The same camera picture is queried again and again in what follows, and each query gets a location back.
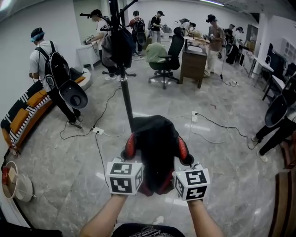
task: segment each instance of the light fixture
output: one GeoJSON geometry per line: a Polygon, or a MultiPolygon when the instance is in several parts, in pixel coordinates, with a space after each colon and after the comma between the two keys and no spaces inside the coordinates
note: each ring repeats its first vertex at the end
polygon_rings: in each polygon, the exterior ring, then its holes
{"type": "Polygon", "coordinates": [[[207,2],[207,3],[212,3],[212,4],[216,4],[216,5],[219,5],[219,6],[224,6],[223,3],[220,3],[220,2],[214,2],[214,1],[210,1],[210,0],[200,0],[201,2],[207,2]]]}
{"type": "Polygon", "coordinates": [[[11,4],[11,0],[2,0],[0,3],[0,11],[5,10],[11,4]]]}

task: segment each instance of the office chair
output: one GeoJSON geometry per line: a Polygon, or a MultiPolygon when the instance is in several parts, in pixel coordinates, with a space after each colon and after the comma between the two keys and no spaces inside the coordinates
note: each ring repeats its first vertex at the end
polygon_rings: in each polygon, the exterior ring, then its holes
{"type": "Polygon", "coordinates": [[[168,55],[165,57],[160,57],[160,58],[165,58],[165,62],[150,62],[149,65],[150,67],[155,70],[154,76],[150,77],[148,80],[148,83],[151,83],[151,79],[156,79],[156,78],[163,78],[163,86],[162,88],[165,90],[166,89],[166,77],[169,78],[167,82],[169,81],[176,81],[177,84],[179,84],[179,79],[175,78],[173,76],[173,73],[171,70],[178,70],[180,67],[180,62],[179,62],[179,54],[183,48],[184,45],[184,37],[183,37],[183,32],[180,27],[177,27],[174,30],[174,36],[172,39],[172,44],[171,47],[168,51],[168,55]]]}

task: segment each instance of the gray tiled floor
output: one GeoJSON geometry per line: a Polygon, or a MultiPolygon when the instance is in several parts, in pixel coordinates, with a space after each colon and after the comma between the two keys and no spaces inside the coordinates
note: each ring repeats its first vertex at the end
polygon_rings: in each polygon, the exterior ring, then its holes
{"type": "MultiPolygon", "coordinates": [[[[218,74],[221,68],[222,62],[217,61],[218,74]]],[[[101,115],[106,100],[119,86],[115,81],[104,84],[101,71],[99,65],[92,72],[93,85],[87,90],[89,104],[82,110],[85,120],[81,134],[101,115]]],[[[167,90],[162,90],[157,82],[148,84],[153,70],[145,61],[134,61],[129,72],[138,74],[129,79],[135,116],[160,114],[172,119],[189,151],[209,169],[212,184],[204,203],[225,234],[266,237],[274,207],[274,176],[283,168],[280,149],[271,150],[267,154],[268,163],[262,163],[255,154],[258,148],[249,150],[246,139],[236,130],[226,131],[199,117],[192,131],[212,141],[225,140],[221,144],[208,143],[189,130],[190,114],[194,110],[222,125],[237,126],[243,134],[254,134],[263,125],[268,108],[261,100],[262,91],[253,87],[254,81],[239,68],[225,64],[224,80],[238,81],[237,87],[226,86],[214,74],[203,81],[201,89],[186,79],[183,85],[171,82],[167,90]]],[[[179,77],[180,71],[174,74],[179,77]]],[[[36,228],[59,229],[68,237],[78,235],[82,225],[97,213],[110,194],[102,178],[103,167],[94,134],[62,140],[59,134],[65,121],[64,115],[54,108],[27,139],[22,155],[15,161],[20,172],[31,178],[37,196],[28,204],[20,202],[28,219],[36,228]]],[[[122,132],[123,125],[125,132],[120,137],[98,136],[104,163],[119,156],[130,135],[119,90],[97,126],[116,135],[122,132]]],[[[77,133],[78,130],[67,128],[63,136],[77,133]]],[[[186,236],[195,236],[188,207],[175,198],[175,191],[149,198],[142,194],[131,196],[118,221],[151,224],[163,216],[165,225],[179,228],[186,236]]]]}

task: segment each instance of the white wall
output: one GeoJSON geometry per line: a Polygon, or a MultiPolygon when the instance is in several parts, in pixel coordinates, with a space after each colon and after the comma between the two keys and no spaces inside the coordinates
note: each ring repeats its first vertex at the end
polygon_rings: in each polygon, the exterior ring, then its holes
{"type": "Polygon", "coordinates": [[[218,18],[222,28],[228,28],[229,24],[234,24],[236,27],[243,27],[245,37],[247,36],[248,24],[258,26],[256,20],[251,16],[210,4],[176,0],[144,0],[136,3],[134,8],[140,12],[140,16],[145,20],[146,25],[157,11],[160,10],[165,14],[164,17],[161,17],[161,22],[163,24],[166,23],[169,27],[174,29],[180,26],[180,24],[176,24],[175,21],[179,21],[181,18],[188,18],[197,25],[196,30],[203,34],[209,32],[210,24],[206,23],[205,20],[210,14],[218,18]]]}
{"type": "Polygon", "coordinates": [[[270,43],[273,45],[273,49],[280,53],[282,46],[282,39],[286,38],[294,47],[296,47],[296,28],[295,21],[273,16],[271,19],[273,35],[270,38],[270,43]]]}
{"type": "Polygon", "coordinates": [[[100,0],[73,0],[76,22],[78,26],[81,43],[90,35],[96,36],[97,23],[91,18],[81,17],[80,13],[89,14],[95,9],[101,9],[100,0]]]}
{"type": "MultiPolygon", "coordinates": [[[[31,32],[42,27],[45,39],[57,43],[60,53],[70,67],[79,65],[76,48],[80,45],[79,33],[74,15],[72,0],[48,0],[15,15],[0,23],[0,72],[1,104],[0,119],[8,112],[22,93],[33,81],[29,78],[30,54],[35,45],[30,42],[31,32]]],[[[2,133],[0,134],[0,156],[7,150],[2,133]]]]}

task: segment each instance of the shoe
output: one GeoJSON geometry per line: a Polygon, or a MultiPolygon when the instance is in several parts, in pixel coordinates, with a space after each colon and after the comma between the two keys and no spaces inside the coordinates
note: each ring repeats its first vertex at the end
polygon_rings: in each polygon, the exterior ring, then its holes
{"type": "Polygon", "coordinates": [[[83,115],[80,115],[79,117],[77,117],[77,120],[78,120],[79,122],[82,122],[82,121],[83,121],[83,115]]]}
{"type": "Polygon", "coordinates": [[[108,76],[105,78],[105,81],[112,81],[112,80],[115,80],[117,78],[117,75],[114,75],[114,76],[108,76]]]}
{"type": "Polygon", "coordinates": [[[257,142],[257,141],[259,141],[259,139],[256,137],[256,135],[253,136],[253,137],[251,138],[251,140],[252,140],[252,142],[257,142]]]}
{"type": "Polygon", "coordinates": [[[69,125],[70,126],[75,126],[75,127],[80,126],[80,124],[81,124],[81,122],[78,119],[74,123],[73,122],[69,122],[69,125]]]}
{"type": "Polygon", "coordinates": [[[267,156],[266,155],[261,155],[260,153],[259,153],[259,151],[257,151],[256,152],[256,154],[257,154],[257,156],[263,161],[263,162],[267,162],[268,161],[268,158],[267,158],[267,156]]]}

